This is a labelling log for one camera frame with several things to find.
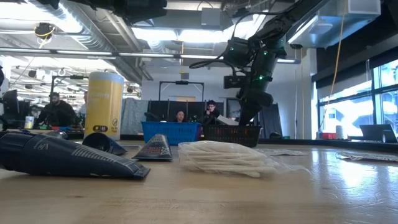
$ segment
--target laptop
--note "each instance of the laptop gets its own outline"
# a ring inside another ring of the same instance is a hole
[[[362,130],[363,139],[380,141],[384,143],[398,143],[395,131],[391,124],[369,124],[359,125]]]

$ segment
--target person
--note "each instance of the person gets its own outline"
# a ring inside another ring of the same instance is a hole
[[[49,126],[68,127],[77,125],[78,118],[72,106],[60,100],[59,93],[52,93],[50,97],[51,102],[44,106],[34,126],[37,127],[45,120],[47,120]]]
[[[79,110],[79,116],[86,115],[87,114],[87,91],[85,92],[85,95],[83,97],[85,100],[85,104],[83,104]]]
[[[185,113],[183,111],[178,111],[175,114],[175,120],[174,122],[182,123],[185,122]]]
[[[220,112],[216,108],[216,102],[210,100],[207,103],[207,110],[204,112],[203,124],[218,124],[216,118],[220,115]]]

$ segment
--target blue plastic bin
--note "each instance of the blue plastic bin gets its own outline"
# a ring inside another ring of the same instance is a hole
[[[200,139],[200,123],[149,121],[142,121],[141,123],[145,142],[148,142],[155,134],[165,134],[172,146],[177,146],[181,142],[192,142]]]

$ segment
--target small triangular package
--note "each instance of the small triangular package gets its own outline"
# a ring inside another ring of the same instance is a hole
[[[140,161],[171,161],[173,156],[167,136],[156,134],[132,159]]]

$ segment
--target black basket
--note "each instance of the black basket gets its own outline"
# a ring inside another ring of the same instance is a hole
[[[260,126],[208,125],[203,127],[205,140],[255,147],[259,141]]]

